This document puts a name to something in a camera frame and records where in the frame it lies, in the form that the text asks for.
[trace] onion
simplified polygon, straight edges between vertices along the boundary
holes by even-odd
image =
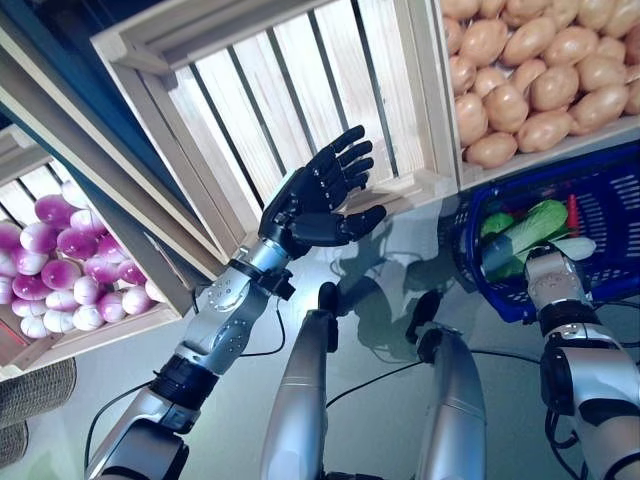
[[[49,253],[56,248],[58,231],[46,223],[32,223],[22,230],[20,244],[30,252]]]
[[[10,250],[20,244],[22,229],[11,222],[0,222],[0,248]]]
[[[147,281],[147,277],[133,260],[125,260],[118,266],[118,276],[133,285],[144,285]]]
[[[96,255],[84,262],[84,273],[98,283],[115,283],[120,276],[118,266],[107,262],[104,257]]]
[[[11,302],[11,310],[19,317],[36,317],[47,311],[44,300],[23,300],[16,298]]]
[[[7,250],[0,250],[0,275],[3,277],[15,277],[18,274],[11,253]]]
[[[124,249],[110,234],[105,235],[98,242],[98,255],[101,255],[110,263],[120,263],[129,258]]]
[[[8,305],[13,300],[13,280],[0,277],[0,305]]]
[[[91,210],[79,210],[71,215],[71,228],[93,235],[107,233],[107,227]]]
[[[14,248],[11,252],[11,260],[18,273],[22,275],[36,275],[49,260],[46,253],[36,253],[25,250],[22,247]]]
[[[94,305],[103,294],[102,286],[91,277],[80,277],[73,284],[73,298],[80,305]]]
[[[73,314],[73,324],[78,330],[95,330],[104,323],[95,305],[82,305]]]
[[[57,290],[47,295],[45,305],[52,310],[61,312],[74,312],[78,308],[78,302],[73,298],[70,290]]]
[[[122,308],[122,295],[120,293],[107,293],[98,302],[98,312],[109,323],[119,322],[127,312]]]
[[[71,180],[62,184],[62,197],[71,205],[78,208],[90,208],[89,200],[80,187]]]
[[[42,300],[51,293],[40,275],[18,275],[13,279],[13,293],[24,300]]]
[[[44,284],[53,290],[68,290],[82,276],[80,267],[70,260],[50,260],[40,273]]]
[[[147,295],[149,295],[151,300],[163,303],[167,301],[160,289],[151,280],[147,280],[147,283],[144,284],[144,290],[147,292]]]
[[[73,315],[69,312],[48,310],[42,317],[44,326],[56,333],[64,333],[73,330]]]
[[[71,258],[86,260],[96,253],[98,240],[88,233],[67,228],[58,235],[58,248]]]
[[[20,330],[29,338],[44,338],[49,331],[42,322],[42,317],[25,317],[20,322]]]
[[[47,195],[36,201],[36,216],[55,228],[67,228],[71,215],[76,211],[62,195]]]
[[[138,315],[149,310],[153,300],[149,298],[143,287],[131,287],[122,296],[122,308],[131,315]]]

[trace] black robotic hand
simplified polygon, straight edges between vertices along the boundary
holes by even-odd
[[[312,246],[345,245],[371,232],[387,213],[381,205],[347,217],[332,213],[351,190],[366,187],[373,160],[361,157],[371,142],[349,147],[362,137],[362,125],[351,128],[296,170],[265,209],[259,235],[296,259]]]

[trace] produce display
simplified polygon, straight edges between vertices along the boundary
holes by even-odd
[[[567,199],[567,205],[544,200],[524,214],[496,212],[485,218],[480,240],[482,271],[487,280],[497,282],[523,275],[529,252],[545,242],[555,245],[571,260],[590,257],[597,245],[590,238],[579,236],[575,196]]]
[[[38,223],[0,222],[0,304],[26,336],[95,330],[163,301],[75,184],[34,209]]]
[[[440,5],[468,163],[496,168],[640,114],[640,1]]]

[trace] wicker basket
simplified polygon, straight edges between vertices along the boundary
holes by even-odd
[[[29,430],[27,422],[0,429],[0,468],[20,460],[27,451]]]
[[[0,428],[63,405],[75,384],[73,358],[0,383]]]

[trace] blue plastic basket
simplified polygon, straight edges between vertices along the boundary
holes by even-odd
[[[594,152],[484,185],[463,201],[455,220],[454,259],[460,273],[505,322],[535,320],[524,276],[488,283],[480,271],[480,228],[492,213],[527,210],[544,199],[578,200],[580,235],[597,244],[578,262],[595,302],[640,291],[640,143]]]

